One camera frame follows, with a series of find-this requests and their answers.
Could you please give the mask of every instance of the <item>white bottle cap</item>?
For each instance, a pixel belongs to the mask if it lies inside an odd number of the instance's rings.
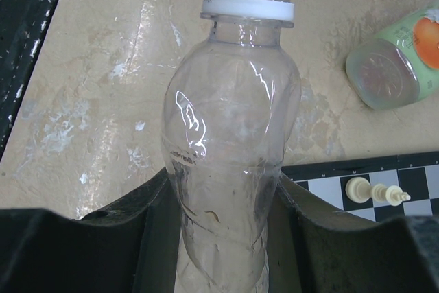
[[[294,19],[294,4],[275,0],[204,0],[201,11],[203,14],[244,16],[253,19]]]

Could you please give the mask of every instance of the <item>fallen chess piece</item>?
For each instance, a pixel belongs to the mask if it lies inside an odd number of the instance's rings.
[[[397,185],[390,187],[382,184],[371,186],[365,178],[350,179],[346,185],[346,195],[353,202],[359,204],[372,198],[376,202],[388,202],[392,206],[398,206],[411,199],[410,195]]]

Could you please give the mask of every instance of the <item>green bottle label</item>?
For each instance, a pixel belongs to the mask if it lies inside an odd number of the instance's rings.
[[[418,101],[439,87],[439,0],[379,32],[398,47],[418,77]]]

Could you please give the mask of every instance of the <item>empty bottle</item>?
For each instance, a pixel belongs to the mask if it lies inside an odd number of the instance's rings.
[[[439,88],[439,0],[353,50],[349,80],[375,110],[421,101]]]
[[[280,46],[293,9],[290,0],[204,0],[209,37],[165,95],[162,150],[182,237],[214,288],[201,292],[254,292],[264,269],[264,228],[300,101],[297,67]]]

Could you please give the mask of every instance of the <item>orange fruit print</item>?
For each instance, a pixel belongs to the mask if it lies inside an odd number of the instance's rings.
[[[425,17],[414,27],[416,53],[429,67],[439,69],[439,18]]]

